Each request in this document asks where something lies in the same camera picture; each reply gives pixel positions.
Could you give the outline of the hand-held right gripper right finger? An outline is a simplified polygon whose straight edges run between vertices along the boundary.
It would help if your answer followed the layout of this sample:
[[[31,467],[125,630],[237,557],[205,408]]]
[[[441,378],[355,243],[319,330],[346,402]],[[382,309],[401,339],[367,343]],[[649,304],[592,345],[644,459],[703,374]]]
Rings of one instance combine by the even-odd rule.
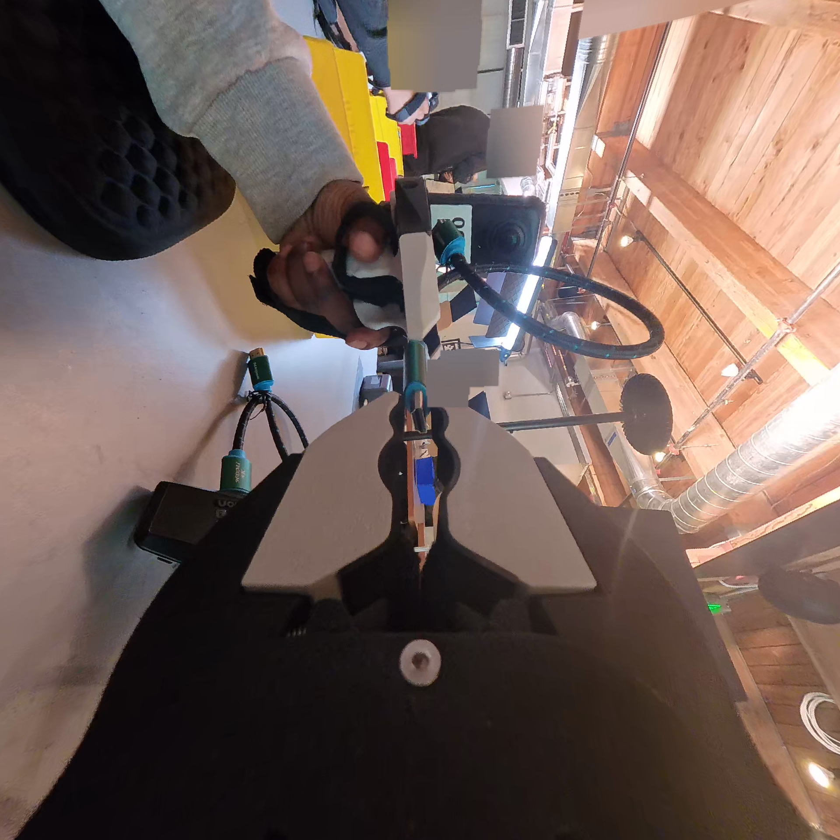
[[[455,475],[437,542],[531,594],[592,592],[593,572],[529,451],[471,408],[445,414]]]

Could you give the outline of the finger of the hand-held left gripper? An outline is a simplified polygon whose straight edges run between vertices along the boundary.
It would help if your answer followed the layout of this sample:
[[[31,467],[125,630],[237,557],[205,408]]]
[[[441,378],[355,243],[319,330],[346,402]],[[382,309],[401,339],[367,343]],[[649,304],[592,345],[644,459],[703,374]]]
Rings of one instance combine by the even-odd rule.
[[[440,309],[437,262],[429,233],[403,234],[398,255],[402,267],[402,288],[406,336],[422,341],[436,328]]]

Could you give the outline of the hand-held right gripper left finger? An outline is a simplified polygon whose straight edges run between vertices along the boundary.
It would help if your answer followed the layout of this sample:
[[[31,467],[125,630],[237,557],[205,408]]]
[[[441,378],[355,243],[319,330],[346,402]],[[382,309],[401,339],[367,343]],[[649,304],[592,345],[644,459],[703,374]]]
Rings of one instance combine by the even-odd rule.
[[[340,572],[392,529],[378,462],[393,436],[388,392],[332,425],[306,449],[243,578],[251,592],[338,592]]]

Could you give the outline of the braided hdmi cable green plugs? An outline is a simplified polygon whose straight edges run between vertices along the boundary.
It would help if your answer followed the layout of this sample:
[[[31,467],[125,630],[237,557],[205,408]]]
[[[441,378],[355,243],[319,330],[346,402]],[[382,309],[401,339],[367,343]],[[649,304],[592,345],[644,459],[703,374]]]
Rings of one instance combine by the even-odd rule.
[[[573,334],[551,328],[546,323],[532,316],[524,316],[515,304],[506,301],[500,293],[492,290],[483,276],[466,259],[465,238],[449,220],[436,222],[431,231],[436,261],[465,280],[467,286],[490,308],[511,323],[521,325],[528,336],[540,340],[572,354],[586,358],[607,361],[633,361],[648,357],[659,350],[665,342],[665,330],[658,318],[643,304],[631,299],[627,294],[615,290],[592,278],[575,274],[564,269],[545,266],[534,269],[525,265],[488,264],[486,270],[504,270],[518,274],[540,273],[543,279],[556,280],[558,283],[583,291],[589,291],[605,301],[615,303],[638,320],[647,331],[647,339],[633,344],[604,344],[588,339],[577,338]],[[408,341],[404,353],[404,391],[403,399],[406,410],[411,415],[415,431],[406,438],[429,438],[427,388],[425,383],[427,369],[427,347],[424,341]]]
[[[270,358],[264,349],[256,348],[248,353],[246,369],[251,389],[245,396],[245,403],[235,427],[232,446],[227,455],[222,458],[219,478],[220,492],[236,496],[246,495],[253,488],[252,465],[246,454],[245,442],[250,422],[259,410],[266,418],[269,434],[281,464],[286,462],[290,454],[280,431],[277,408],[296,432],[302,449],[309,446],[308,437],[297,415],[274,393],[275,377]]]

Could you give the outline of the black hdmi switch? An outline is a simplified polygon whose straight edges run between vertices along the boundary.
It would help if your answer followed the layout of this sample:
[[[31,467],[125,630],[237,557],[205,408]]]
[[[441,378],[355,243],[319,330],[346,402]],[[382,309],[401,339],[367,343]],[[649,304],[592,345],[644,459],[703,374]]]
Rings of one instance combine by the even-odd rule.
[[[247,494],[245,490],[205,490],[162,481],[140,515],[134,544],[164,563],[182,564]]]

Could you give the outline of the yellow plastic bin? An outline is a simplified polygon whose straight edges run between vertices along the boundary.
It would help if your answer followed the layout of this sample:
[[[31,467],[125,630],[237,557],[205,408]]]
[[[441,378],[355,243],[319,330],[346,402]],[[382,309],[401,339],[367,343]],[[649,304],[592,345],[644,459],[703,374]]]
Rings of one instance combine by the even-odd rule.
[[[369,96],[377,160],[381,178],[385,185],[385,159],[388,160],[391,175],[395,180],[404,176],[403,137],[400,125],[386,116],[386,101],[381,94]]]
[[[335,48],[304,40],[311,52],[311,79],[362,175],[362,184],[372,200],[383,198],[370,94],[361,59],[340,58]]]

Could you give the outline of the person's left forearm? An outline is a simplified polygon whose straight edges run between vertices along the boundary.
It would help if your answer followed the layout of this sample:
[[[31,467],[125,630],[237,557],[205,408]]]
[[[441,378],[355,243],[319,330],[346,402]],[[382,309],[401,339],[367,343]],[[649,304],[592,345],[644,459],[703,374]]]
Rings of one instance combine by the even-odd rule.
[[[362,175],[270,2],[103,1],[163,122],[200,141],[278,244],[322,189]]]

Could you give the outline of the person's left hand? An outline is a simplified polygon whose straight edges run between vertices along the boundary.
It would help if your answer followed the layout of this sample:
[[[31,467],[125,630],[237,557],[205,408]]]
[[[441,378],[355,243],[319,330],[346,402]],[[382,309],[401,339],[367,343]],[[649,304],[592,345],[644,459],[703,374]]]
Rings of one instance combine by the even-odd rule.
[[[255,296],[310,333],[357,350],[403,347],[405,302],[392,211],[363,184],[334,181],[291,226],[278,251],[263,248]]]

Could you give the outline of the black metal pole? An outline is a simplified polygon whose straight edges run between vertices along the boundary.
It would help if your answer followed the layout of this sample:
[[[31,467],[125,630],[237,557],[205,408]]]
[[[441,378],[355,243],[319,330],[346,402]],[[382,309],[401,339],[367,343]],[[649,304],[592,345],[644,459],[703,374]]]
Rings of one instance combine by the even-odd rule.
[[[560,416],[499,423],[509,433],[560,427],[621,424],[630,446],[652,456],[664,450],[673,431],[673,408],[663,384],[651,374],[629,378],[621,392],[621,409],[614,413]]]

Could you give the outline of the black quilted pad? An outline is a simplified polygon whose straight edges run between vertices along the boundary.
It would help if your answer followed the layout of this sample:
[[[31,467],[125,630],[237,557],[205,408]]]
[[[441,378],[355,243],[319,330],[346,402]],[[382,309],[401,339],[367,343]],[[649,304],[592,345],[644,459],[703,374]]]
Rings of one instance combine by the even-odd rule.
[[[83,256],[154,256],[221,217],[233,178],[161,120],[96,1],[1,2],[1,180]]]

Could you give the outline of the silver ventilation duct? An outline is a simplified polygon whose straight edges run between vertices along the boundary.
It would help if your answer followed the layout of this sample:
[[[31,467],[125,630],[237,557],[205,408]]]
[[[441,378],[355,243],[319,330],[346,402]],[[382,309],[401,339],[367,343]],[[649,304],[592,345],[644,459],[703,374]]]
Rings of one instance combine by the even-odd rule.
[[[652,466],[636,458],[629,487],[642,509],[667,512],[681,533],[694,533],[838,439],[839,367],[799,395],[679,496],[662,488]]]

